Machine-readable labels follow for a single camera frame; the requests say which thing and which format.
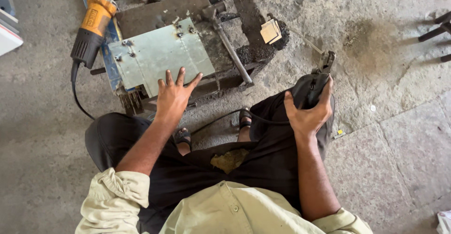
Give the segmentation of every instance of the black trousers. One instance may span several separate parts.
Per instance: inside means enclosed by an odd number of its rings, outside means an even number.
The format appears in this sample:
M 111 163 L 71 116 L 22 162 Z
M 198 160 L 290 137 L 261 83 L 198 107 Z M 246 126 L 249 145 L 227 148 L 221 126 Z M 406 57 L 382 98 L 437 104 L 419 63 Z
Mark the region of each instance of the black trousers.
M 251 111 L 268 120 L 287 121 L 283 100 L 284 92 L 281 92 L 252 106 Z M 295 96 L 295 103 L 301 101 Z M 334 110 L 334 98 L 330 101 Z M 330 141 L 333 116 L 317 133 L 323 159 L 325 147 Z M 119 113 L 97 118 L 87 129 L 85 141 L 100 171 L 116 167 L 150 124 L 146 119 Z M 181 156 L 171 136 L 150 174 L 149 207 L 139 212 L 144 231 L 158 233 L 182 199 L 222 180 L 278 192 L 301 212 L 297 150 L 292 128 L 289 125 L 268 125 L 253 119 L 250 137 L 251 142 L 232 142 Z M 215 154 L 222 155 L 241 148 L 250 153 L 229 174 L 210 165 Z

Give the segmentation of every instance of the hand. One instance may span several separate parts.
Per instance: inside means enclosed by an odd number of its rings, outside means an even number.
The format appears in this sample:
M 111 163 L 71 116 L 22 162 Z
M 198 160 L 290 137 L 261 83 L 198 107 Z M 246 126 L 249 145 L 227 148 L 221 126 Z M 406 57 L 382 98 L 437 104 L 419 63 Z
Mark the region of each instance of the hand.
M 189 96 L 200 79 L 202 79 L 202 73 L 197 74 L 187 87 L 183 87 L 184 78 L 185 68 L 182 67 L 180 68 L 175 84 L 169 70 L 166 70 L 166 83 L 163 79 L 158 80 L 158 99 L 156 100 L 154 121 L 162 122 L 172 130 L 175 129 L 182 118 L 183 112 L 188 104 Z
M 318 104 L 309 110 L 298 110 L 293 103 L 293 95 L 291 95 L 290 91 L 285 92 L 284 104 L 286 116 L 290 120 L 290 125 L 295 135 L 301 136 L 304 139 L 316 138 L 315 136 L 319 128 L 332 115 L 332 108 L 330 106 L 332 85 L 333 80 L 329 75 L 329 80 L 323 88 Z

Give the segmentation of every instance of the black cable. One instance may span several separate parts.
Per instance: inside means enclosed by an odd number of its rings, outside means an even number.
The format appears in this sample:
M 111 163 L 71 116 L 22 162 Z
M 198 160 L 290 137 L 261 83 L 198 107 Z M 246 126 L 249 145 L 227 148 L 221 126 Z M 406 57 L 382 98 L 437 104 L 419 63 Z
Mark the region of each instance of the black cable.
M 82 108 L 82 106 L 80 105 L 80 102 L 78 101 L 78 98 L 77 98 L 77 92 L 75 91 L 75 81 L 77 80 L 77 72 L 78 72 L 79 67 L 80 67 L 80 63 L 77 63 L 76 61 L 74 61 L 74 63 L 72 64 L 72 71 L 70 73 L 70 81 L 72 82 L 72 92 L 74 93 L 75 103 L 77 104 L 78 108 L 80 108 L 80 110 L 82 110 L 82 112 L 84 114 L 86 114 L 91 119 L 95 119 L 92 115 L 87 113 L 87 111 L 85 111 Z
M 252 118 L 259 119 L 259 120 L 261 120 L 262 122 L 267 123 L 267 124 L 279 125 L 279 126 L 282 126 L 282 125 L 290 125 L 290 122 L 289 122 L 289 121 L 271 121 L 271 120 L 263 119 L 262 117 L 256 116 L 256 115 L 253 114 L 251 111 L 246 110 L 246 109 L 243 108 L 243 109 L 234 110 L 234 111 L 232 111 L 232 112 L 229 112 L 228 114 L 225 114 L 225 115 L 223 115 L 223 116 L 221 116 L 221 117 L 215 119 L 214 121 L 212 121 L 212 122 L 210 122 L 210 123 L 208 123 L 208 124 L 206 124 L 206 125 L 204 125 L 204 126 L 198 128 L 198 129 L 196 129 L 194 132 L 191 133 L 191 135 L 194 135 L 195 133 L 201 131 L 202 129 L 204 129 L 204 128 L 210 126 L 211 124 L 213 124 L 213 123 L 219 121 L 220 119 L 222 119 L 222 118 L 224 118 L 224 117 L 226 117 L 226 116 L 229 116 L 229 115 L 231 115 L 231 114 L 234 114 L 234 113 L 240 112 L 240 111 L 245 111 L 245 112 L 249 113 L 249 114 L 251 115 Z

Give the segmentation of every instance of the person's left hand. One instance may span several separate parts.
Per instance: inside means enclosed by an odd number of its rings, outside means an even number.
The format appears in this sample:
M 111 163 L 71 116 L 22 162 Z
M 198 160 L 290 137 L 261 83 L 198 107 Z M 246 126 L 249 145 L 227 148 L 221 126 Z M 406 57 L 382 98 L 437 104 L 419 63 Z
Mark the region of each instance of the person's left hand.
M 197 74 L 187 87 L 183 87 L 184 78 L 185 68 L 182 67 L 175 83 L 172 80 L 170 70 L 166 70 L 166 83 L 163 79 L 158 80 L 158 99 L 156 100 L 154 122 L 162 122 L 171 127 L 172 130 L 175 129 L 182 118 L 189 96 L 202 79 L 202 73 Z

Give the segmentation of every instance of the ingco logo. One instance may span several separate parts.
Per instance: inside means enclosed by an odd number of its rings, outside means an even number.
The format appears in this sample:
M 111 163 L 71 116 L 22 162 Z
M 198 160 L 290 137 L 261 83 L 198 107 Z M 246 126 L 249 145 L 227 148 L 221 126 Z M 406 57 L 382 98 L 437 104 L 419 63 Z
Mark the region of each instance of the ingco logo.
M 96 21 L 96 17 L 97 17 L 98 13 L 99 12 L 94 10 L 94 9 L 91 10 L 91 13 L 89 13 L 89 17 L 87 19 L 87 26 L 89 26 L 89 27 L 93 27 L 94 26 L 94 22 Z

